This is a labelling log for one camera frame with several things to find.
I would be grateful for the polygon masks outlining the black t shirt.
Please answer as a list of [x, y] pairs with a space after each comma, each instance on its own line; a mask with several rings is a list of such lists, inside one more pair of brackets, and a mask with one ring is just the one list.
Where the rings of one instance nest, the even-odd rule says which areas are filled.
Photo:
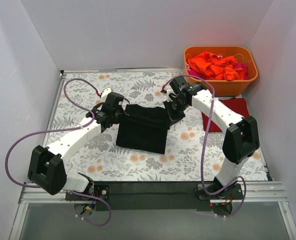
[[164, 108], [128, 104], [120, 117], [116, 145], [163, 155], [169, 127]]

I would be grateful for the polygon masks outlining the orange t shirt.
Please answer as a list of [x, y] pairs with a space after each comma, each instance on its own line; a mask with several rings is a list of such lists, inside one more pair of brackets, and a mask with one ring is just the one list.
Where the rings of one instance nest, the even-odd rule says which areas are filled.
[[234, 56], [216, 55], [205, 51], [187, 59], [187, 63], [195, 72], [213, 76], [225, 73], [227, 71], [225, 68], [232, 68], [238, 62]]

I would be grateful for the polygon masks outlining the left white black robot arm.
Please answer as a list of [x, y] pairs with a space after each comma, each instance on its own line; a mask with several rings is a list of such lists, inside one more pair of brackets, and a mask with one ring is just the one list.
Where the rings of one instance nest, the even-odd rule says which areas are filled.
[[50, 195], [60, 191], [74, 191], [83, 199], [94, 195], [94, 181], [83, 173], [68, 171], [65, 165], [88, 141], [119, 123], [124, 114], [125, 97], [107, 88], [102, 101], [88, 111], [76, 130], [71, 130], [46, 147], [33, 149], [28, 179]]

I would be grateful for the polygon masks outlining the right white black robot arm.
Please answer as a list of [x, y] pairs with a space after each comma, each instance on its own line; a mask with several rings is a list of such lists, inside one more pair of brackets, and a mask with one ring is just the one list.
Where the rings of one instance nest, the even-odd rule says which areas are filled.
[[202, 78], [190, 84], [186, 75], [176, 76], [162, 86], [161, 93], [167, 97], [163, 104], [172, 124], [185, 117], [186, 108], [193, 107], [208, 117], [204, 144], [207, 143], [211, 123], [215, 123], [225, 134], [222, 167], [210, 186], [205, 185], [201, 176], [201, 185], [206, 195], [227, 198], [232, 193], [231, 186], [240, 178], [245, 162], [260, 147], [256, 119], [244, 117], [221, 103], [215, 96], [214, 87]]

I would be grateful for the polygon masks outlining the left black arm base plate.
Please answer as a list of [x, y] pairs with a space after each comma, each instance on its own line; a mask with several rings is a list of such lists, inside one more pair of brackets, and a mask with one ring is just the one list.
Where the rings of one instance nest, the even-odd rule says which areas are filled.
[[[88, 196], [93, 196], [93, 197], [100, 198], [100, 199], [103, 199], [103, 200], [107, 200], [109, 198], [109, 192], [110, 192], [109, 185], [91, 184], [81, 194], [88, 195]], [[67, 192], [65, 194], [65, 200], [66, 201], [90, 201], [90, 200], [93, 200], [93, 198], [79, 196], [79, 195]]]

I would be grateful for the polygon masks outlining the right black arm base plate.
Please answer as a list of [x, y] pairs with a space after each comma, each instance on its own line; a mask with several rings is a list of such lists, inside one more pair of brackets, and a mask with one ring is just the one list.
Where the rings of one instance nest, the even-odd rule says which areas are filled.
[[231, 186], [227, 187], [224, 191], [220, 192], [217, 195], [208, 195], [203, 190], [201, 183], [195, 184], [193, 193], [200, 200], [241, 200], [243, 198], [243, 191], [239, 183], [234, 183]]

